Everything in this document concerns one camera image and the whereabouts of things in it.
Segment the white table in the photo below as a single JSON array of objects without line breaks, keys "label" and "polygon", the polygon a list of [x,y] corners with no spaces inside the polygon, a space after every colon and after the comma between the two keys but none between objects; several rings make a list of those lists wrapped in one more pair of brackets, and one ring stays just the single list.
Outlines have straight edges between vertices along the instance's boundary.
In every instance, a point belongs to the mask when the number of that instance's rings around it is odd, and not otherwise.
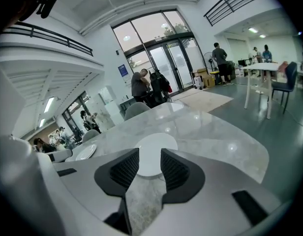
[{"label": "white table", "polygon": [[[92,144],[96,144],[97,149],[88,160],[134,148],[140,140],[156,133],[172,136],[179,151],[234,165],[258,183],[262,182],[269,163],[266,148],[239,128],[208,113],[174,103],[163,103],[88,140],[73,149],[73,156],[66,162],[75,161],[76,156]],[[135,177],[126,193],[134,235],[144,231],[161,212],[164,193],[163,176]]]},{"label": "white table", "polygon": [[[277,72],[279,67],[279,64],[277,63],[257,63],[253,65],[249,65],[245,67],[244,69],[248,70],[248,87],[246,91],[246,98],[245,98],[245,105],[244,108],[248,108],[248,103],[249,103],[249,97],[250,97],[250,90],[259,90],[262,91],[264,94],[266,94],[269,97],[269,105],[268,105],[268,114],[267,114],[267,119],[271,118],[271,109],[272,109],[272,82],[271,82],[271,73],[270,71]],[[263,73],[262,75],[262,85],[261,87],[255,87],[251,85],[251,70],[263,70],[263,71],[268,71],[266,73],[267,77],[267,82],[264,83],[264,78],[263,78]]]}]

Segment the black railing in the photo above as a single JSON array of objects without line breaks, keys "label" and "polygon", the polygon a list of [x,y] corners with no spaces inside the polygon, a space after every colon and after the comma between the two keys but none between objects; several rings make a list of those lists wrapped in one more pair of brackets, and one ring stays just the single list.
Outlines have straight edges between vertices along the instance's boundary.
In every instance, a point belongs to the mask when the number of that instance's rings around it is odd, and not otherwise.
[{"label": "black railing", "polygon": [[21,27],[9,27],[7,28],[4,32],[4,34],[19,34],[19,35],[25,35],[25,36],[29,36],[29,37],[37,37],[37,38],[42,38],[42,39],[46,39],[61,45],[65,45],[69,48],[73,48],[75,50],[81,51],[83,53],[89,54],[91,56],[92,55],[92,49],[81,44],[78,43],[77,41],[66,37],[64,35],[61,35],[59,33],[56,33],[54,31],[39,27],[39,26],[35,26],[35,25],[31,25],[31,24],[27,24],[27,23],[23,23],[23,22],[17,22],[15,25],[17,26],[21,26]]},{"label": "black railing", "polygon": [[219,0],[205,15],[211,26],[254,0]]}]

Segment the floor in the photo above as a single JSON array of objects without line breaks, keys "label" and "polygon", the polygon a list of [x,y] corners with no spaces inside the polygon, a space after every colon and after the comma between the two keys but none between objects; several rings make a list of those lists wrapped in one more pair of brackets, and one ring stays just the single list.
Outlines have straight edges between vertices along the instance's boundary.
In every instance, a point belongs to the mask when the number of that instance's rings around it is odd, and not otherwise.
[{"label": "floor", "polygon": [[247,78],[233,82],[236,85],[207,90],[233,98],[210,114],[235,125],[266,147],[270,162],[262,184],[284,202],[293,197],[303,174],[303,90],[295,88],[290,94],[284,115],[281,92],[275,92],[268,120],[267,96],[251,91],[248,109],[244,109]]}]

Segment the ceiling light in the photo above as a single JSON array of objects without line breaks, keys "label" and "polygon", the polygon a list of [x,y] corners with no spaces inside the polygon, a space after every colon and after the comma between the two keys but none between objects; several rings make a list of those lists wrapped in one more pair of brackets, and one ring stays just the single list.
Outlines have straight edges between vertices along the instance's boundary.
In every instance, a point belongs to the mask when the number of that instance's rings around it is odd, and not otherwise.
[{"label": "ceiling light", "polygon": [[53,100],[54,100],[54,97],[52,97],[52,98],[50,98],[50,99],[48,100],[48,103],[47,103],[47,105],[45,106],[45,109],[44,109],[44,112],[45,112],[45,113],[49,111],[49,108],[50,108],[50,106],[51,106]]},{"label": "ceiling light", "polygon": [[43,126],[44,120],[45,120],[45,119],[42,119],[42,120],[41,120],[39,128],[41,128],[41,127]]},{"label": "ceiling light", "polygon": [[249,31],[253,32],[253,33],[257,33],[258,30],[256,30],[255,28],[249,28]]},{"label": "ceiling light", "polygon": [[128,41],[128,40],[130,40],[130,38],[131,38],[130,36],[125,36],[125,37],[123,38],[123,40],[124,40],[124,41]]}]

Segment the white chair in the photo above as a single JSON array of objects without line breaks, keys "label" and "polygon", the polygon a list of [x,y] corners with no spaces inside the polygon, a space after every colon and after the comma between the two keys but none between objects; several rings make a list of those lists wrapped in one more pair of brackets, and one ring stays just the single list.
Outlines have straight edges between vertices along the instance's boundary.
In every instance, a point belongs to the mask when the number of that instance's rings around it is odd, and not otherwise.
[{"label": "white chair", "polygon": [[128,120],[133,118],[134,116],[138,116],[139,114],[146,112],[149,109],[150,107],[144,104],[143,102],[135,102],[126,110],[124,120]]},{"label": "white chair", "polygon": [[82,143],[87,142],[88,140],[90,140],[91,138],[94,138],[97,135],[99,135],[99,132],[95,129],[91,129],[83,136]]}]

